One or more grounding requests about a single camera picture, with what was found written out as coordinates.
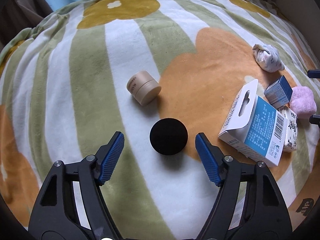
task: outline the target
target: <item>blue textured rubber pad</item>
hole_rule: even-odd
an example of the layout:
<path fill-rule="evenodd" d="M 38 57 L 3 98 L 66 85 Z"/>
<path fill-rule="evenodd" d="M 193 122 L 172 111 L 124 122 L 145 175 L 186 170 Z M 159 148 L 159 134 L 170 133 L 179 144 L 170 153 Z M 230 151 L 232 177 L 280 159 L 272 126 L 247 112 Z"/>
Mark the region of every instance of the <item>blue textured rubber pad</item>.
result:
<path fill-rule="evenodd" d="M 111 175 L 115 169 L 118 162 L 120 154 L 124 147 L 124 135 L 120 133 L 116 138 L 114 144 L 110 148 L 108 154 L 101 163 L 101 173 L 99 176 L 99 181 L 104 184 L 106 181 L 111 179 Z"/>
<path fill-rule="evenodd" d="M 219 175 L 219 166 L 199 134 L 196 136 L 196 150 L 200 156 L 204 169 L 207 172 L 209 180 L 219 187 L 222 182 Z"/>

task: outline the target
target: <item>blanket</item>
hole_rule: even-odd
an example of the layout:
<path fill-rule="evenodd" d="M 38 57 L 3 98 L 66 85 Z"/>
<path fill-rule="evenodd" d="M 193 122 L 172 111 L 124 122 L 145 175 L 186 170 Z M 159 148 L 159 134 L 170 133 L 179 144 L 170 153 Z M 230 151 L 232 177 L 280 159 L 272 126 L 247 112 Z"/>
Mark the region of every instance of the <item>blanket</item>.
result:
<path fill-rule="evenodd" d="M 277 48 L 285 70 L 262 70 L 252 53 L 256 43 Z M 0 62 L 0 192 L 25 227 L 53 162 L 95 154 L 119 130 L 125 147 L 101 191 L 122 236 L 195 238 L 219 190 L 196 152 L 196 134 L 254 163 L 217 139 L 240 88 L 257 78 L 264 98 L 284 75 L 292 87 L 308 86 L 320 109 L 320 83 L 306 75 L 318 60 L 276 5 L 263 0 L 81 0 L 22 30 Z M 162 86 L 145 107 L 126 90 L 140 70 Z M 166 117 L 188 130 L 185 149 L 174 156 L 158 154 L 149 141 L 153 124 Z M 298 130 L 297 150 L 283 152 L 271 169 L 293 228 L 320 194 L 319 128 L 299 120 Z M 239 224 L 244 194 L 242 183 L 231 228 Z"/>

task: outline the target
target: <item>metal screw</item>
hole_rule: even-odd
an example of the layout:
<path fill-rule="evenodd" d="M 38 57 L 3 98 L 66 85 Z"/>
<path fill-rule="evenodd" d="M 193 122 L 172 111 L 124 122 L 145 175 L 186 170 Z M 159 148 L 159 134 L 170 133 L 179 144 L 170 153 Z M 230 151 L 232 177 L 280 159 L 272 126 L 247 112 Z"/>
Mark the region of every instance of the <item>metal screw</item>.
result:
<path fill-rule="evenodd" d="M 264 162 L 262 162 L 262 161 L 259 161 L 259 162 L 258 162 L 258 166 L 261 167 L 261 168 L 263 168 L 263 167 L 266 166 L 266 164 L 265 164 Z"/>
<path fill-rule="evenodd" d="M 231 162 L 231 161 L 233 161 L 233 157 L 230 156 L 230 155 L 225 156 L 224 159 L 225 159 L 226 162 Z"/>
<path fill-rule="evenodd" d="M 62 161 L 55 161 L 54 166 L 59 167 L 62 164 Z"/>
<path fill-rule="evenodd" d="M 88 155 L 86 157 L 86 160 L 89 161 L 89 162 L 92 162 L 94 160 L 94 158 L 95 158 L 94 155 Z"/>

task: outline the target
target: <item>black disc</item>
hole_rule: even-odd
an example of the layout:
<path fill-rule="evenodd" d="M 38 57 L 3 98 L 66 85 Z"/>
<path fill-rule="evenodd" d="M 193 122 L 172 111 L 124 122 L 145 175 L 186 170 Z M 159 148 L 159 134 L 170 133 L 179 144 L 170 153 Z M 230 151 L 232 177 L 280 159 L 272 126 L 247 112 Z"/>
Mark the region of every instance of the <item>black disc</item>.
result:
<path fill-rule="evenodd" d="M 174 155 L 182 151 L 188 142 L 188 131 L 184 124 L 174 118 L 156 122 L 150 131 L 150 143 L 160 154 Z"/>

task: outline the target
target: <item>pink cloth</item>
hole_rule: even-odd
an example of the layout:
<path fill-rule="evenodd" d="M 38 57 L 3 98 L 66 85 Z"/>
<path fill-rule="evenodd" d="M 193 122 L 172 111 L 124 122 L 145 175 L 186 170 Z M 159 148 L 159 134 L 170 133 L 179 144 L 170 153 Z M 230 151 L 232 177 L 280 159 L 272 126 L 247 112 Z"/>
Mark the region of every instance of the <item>pink cloth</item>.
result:
<path fill-rule="evenodd" d="M 309 119 L 315 114 L 317 105 L 311 89 L 301 86 L 292 88 L 290 108 L 297 114 L 298 119 Z"/>

